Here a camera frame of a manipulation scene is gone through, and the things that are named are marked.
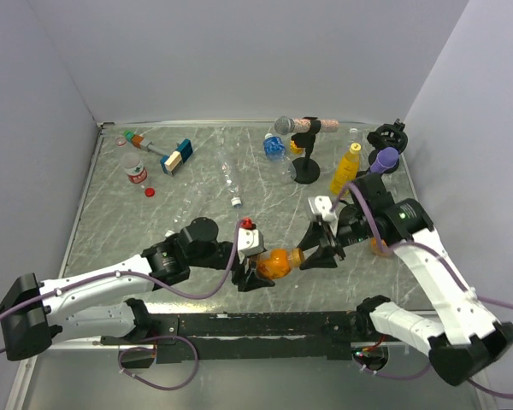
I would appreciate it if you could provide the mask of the orange bottle with barcode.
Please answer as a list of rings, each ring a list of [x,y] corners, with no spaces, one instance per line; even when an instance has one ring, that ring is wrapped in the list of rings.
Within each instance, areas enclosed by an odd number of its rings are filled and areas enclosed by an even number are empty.
[[[300,248],[272,249],[256,257],[257,274],[268,280],[284,278],[291,270],[301,267],[304,261],[304,252]]]

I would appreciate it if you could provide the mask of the red bottle cap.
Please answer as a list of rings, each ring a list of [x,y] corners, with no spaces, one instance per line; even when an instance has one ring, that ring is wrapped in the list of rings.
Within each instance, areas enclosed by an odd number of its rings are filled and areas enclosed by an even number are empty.
[[[144,190],[144,195],[145,195],[146,197],[153,197],[153,196],[155,195],[155,190],[154,190],[153,188],[151,188],[151,187],[146,188],[146,189]]]

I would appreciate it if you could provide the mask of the red label water bottle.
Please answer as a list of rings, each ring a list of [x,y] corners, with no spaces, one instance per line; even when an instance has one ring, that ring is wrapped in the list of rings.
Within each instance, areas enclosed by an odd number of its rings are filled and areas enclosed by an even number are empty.
[[[138,154],[134,152],[123,154],[120,158],[120,164],[131,183],[143,185],[148,179],[146,167]]]

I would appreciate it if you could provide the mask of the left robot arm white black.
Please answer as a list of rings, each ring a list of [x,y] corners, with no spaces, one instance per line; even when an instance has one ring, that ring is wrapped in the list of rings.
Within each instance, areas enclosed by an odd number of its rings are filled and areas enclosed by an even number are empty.
[[[218,241],[218,225],[198,217],[160,243],[115,265],[71,278],[39,281],[32,273],[18,277],[0,302],[4,351],[10,361],[31,358],[55,343],[94,337],[116,337],[132,343],[147,340],[150,315],[134,294],[175,289],[191,269],[221,271],[224,278],[244,272],[244,264],[264,251],[256,225],[242,219],[231,241]]]

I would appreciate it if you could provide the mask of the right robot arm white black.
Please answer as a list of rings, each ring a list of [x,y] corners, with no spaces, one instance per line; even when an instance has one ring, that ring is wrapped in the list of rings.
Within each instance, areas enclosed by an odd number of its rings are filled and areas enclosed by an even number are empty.
[[[344,220],[336,211],[338,199],[308,199],[310,225],[299,246],[314,252],[302,269],[335,268],[346,257],[345,248],[373,238],[383,255],[395,255],[405,264],[438,316],[426,319],[386,296],[373,296],[351,314],[351,330],[370,341],[381,335],[408,344],[426,355],[451,386],[496,362],[513,345],[513,324],[483,305],[422,205],[413,198],[395,201],[379,174],[366,174],[345,188],[356,211]]]

